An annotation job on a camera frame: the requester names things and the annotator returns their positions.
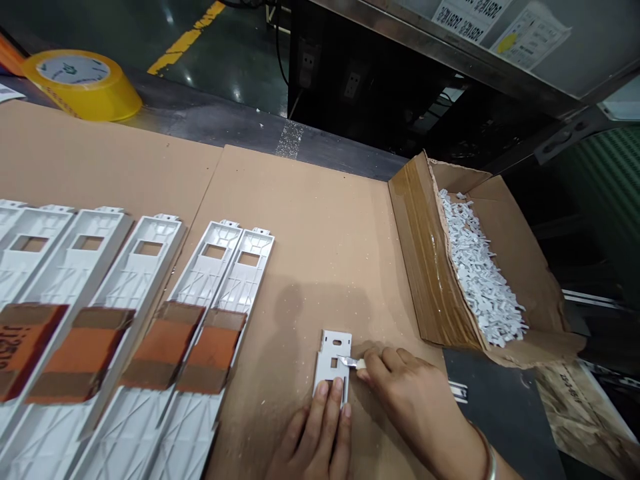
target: left hand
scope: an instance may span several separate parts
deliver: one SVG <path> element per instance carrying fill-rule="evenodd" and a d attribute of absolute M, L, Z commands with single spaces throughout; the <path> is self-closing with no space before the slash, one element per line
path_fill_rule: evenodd
<path fill-rule="evenodd" d="M 267 480 L 347 478 L 351 459 L 351 406 L 346 403 L 340 412 L 343 388 L 339 377 L 333 381 L 331 392 L 328 382 L 318 384 L 311 407 L 304 407 L 293 416 L 271 460 Z"/>

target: bracelet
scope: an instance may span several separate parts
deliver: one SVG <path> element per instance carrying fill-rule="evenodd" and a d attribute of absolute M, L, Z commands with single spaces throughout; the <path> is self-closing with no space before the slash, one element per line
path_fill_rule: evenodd
<path fill-rule="evenodd" d="M 486 478 L 486 480 L 495 480 L 496 470 L 497 470 L 498 466 L 497 466 L 497 462 L 495 460 L 495 454 L 493 452 L 493 448 L 491 447 L 491 444 L 489 443 L 489 440 L 487 440 L 485 434 L 482 433 L 482 431 L 476 425 L 474 425 L 472 422 L 469 422 L 469 423 L 476 430 L 476 432 L 478 432 L 478 435 L 480 435 L 480 438 L 482 440 L 482 444 L 485 446 L 485 450 L 487 451 L 489 465 L 487 467 L 487 476 L 485 478 Z"/>

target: tape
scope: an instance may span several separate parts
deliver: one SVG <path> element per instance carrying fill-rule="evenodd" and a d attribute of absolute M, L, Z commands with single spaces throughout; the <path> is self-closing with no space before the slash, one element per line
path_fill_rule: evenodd
<path fill-rule="evenodd" d="M 82 50 L 50 50 L 25 60 L 23 72 L 74 117 L 92 121 L 126 119 L 142 99 L 116 62 Z"/>

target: yellow floor marking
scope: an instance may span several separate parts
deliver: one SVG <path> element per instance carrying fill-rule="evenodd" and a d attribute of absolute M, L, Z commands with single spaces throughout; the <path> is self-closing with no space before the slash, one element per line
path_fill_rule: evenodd
<path fill-rule="evenodd" d="M 149 67 L 147 73 L 152 75 L 158 75 L 158 72 L 176 63 L 180 57 L 186 52 L 190 46 L 194 44 L 198 37 L 202 35 L 203 30 L 208 27 L 211 22 L 220 15 L 220 12 L 225 9 L 225 6 L 220 2 L 214 2 L 200 20 L 193 24 L 193 28 L 186 31 L 176 40 L 176 42 L 170 46 L 162 57 L 158 58 L 155 63 Z"/>

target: hand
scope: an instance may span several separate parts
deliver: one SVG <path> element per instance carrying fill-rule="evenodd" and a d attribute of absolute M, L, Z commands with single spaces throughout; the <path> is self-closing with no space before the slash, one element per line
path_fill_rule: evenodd
<path fill-rule="evenodd" d="M 458 408 L 445 374 L 404 349 L 365 352 L 358 370 L 416 457 L 437 478 L 484 479 L 488 455 L 478 432 Z M 495 452 L 498 478 L 518 478 Z"/>
<path fill-rule="evenodd" d="M 271 460 L 267 480 L 347 478 L 351 458 L 351 406 L 345 403 L 340 412 L 343 388 L 339 377 L 333 381 L 330 393 L 326 381 L 318 384 L 311 408 L 298 410 L 287 427 Z"/>

